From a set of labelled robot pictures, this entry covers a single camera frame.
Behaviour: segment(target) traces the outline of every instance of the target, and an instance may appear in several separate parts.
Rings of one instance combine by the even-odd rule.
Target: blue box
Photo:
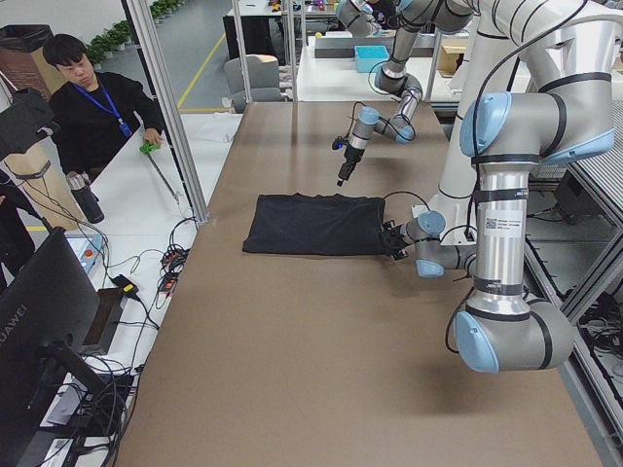
[[[389,59],[385,46],[355,46],[354,61],[359,73],[370,73],[375,65],[380,65]]]

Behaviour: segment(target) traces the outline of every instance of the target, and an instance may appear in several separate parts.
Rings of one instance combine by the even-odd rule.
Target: computer
[[[93,393],[110,389],[79,356],[98,303],[62,230],[0,296],[0,467],[19,465],[68,372]],[[109,430],[118,428],[119,412],[111,410]]]

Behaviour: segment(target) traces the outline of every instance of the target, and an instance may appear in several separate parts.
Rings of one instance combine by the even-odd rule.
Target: plug
[[[130,297],[131,299],[138,300],[138,287],[136,287],[136,285],[131,280],[129,280],[127,277],[125,277],[122,274],[119,274],[117,277],[113,277],[110,280],[117,287],[121,287],[124,291],[124,294],[126,294],[128,297]]]

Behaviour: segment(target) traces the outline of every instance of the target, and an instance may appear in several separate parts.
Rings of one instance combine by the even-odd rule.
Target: black t-shirt
[[[116,73],[96,75],[132,133],[140,127],[134,112],[146,128],[163,130],[165,123],[160,108],[145,95],[140,83]],[[90,95],[110,109],[102,86]],[[52,140],[58,148],[60,165],[65,173],[71,170],[88,172],[91,168],[105,166],[128,141],[119,128],[117,118],[100,109],[71,83],[65,83],[54,93],[50,107],[60,125],[60,131]]]
[[[372,15],[383,29],[395,29],[395,20],[391,22],[391,25],[387,23],[389,18],[396,14],[396,6],[393,0],[379,0],[375,4],[370,3],[369,5],[372,7]]]

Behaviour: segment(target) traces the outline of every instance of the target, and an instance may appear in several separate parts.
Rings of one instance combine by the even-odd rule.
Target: huawei logo
[[[9,339],[9,335],[13,332],[13,330],[18,326],[21,318],[26,314],[28,308],[24,305],[20,305],[16,312],[13,313],[13,316],[4,323],[2,329],[0,329],[0,347],[4,345],[4,343]]]

